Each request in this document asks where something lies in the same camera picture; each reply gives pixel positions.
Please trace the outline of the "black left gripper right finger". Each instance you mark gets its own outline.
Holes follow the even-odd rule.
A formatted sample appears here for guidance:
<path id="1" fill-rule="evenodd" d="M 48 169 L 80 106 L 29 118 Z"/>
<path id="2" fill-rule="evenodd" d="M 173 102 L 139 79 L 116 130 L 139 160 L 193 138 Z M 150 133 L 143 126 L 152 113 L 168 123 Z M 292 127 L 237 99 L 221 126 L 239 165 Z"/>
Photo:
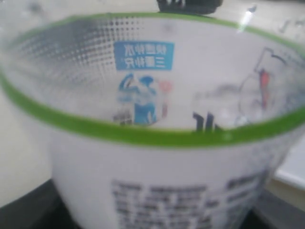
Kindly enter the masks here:
<path id="1" fill-rule="evenodd" d="M 240 228 L 305 229 L 305 212 L 264 191 Z"/>

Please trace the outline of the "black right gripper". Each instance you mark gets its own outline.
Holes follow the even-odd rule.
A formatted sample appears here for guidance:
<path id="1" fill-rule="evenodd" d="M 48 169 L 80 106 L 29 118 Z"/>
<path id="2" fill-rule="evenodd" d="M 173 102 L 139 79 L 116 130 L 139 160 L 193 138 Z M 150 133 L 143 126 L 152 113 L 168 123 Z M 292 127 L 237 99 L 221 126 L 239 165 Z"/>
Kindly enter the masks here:
<path id="1" fill-rule="evenodd" d="M 207 15 L 215 13 L 223 0 L 157 0 L 160 12 Z"/>

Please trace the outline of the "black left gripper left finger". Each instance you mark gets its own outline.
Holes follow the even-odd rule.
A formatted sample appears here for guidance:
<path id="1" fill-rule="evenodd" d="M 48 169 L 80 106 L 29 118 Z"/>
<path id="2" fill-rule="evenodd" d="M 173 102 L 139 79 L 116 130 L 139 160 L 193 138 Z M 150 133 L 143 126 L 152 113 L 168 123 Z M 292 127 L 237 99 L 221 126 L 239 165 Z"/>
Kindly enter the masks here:
<path id="1" fill-rule="evenodd" d="M 2 229 L 72 229 L 70 217 L 50 179 L 0 208 Z"/>

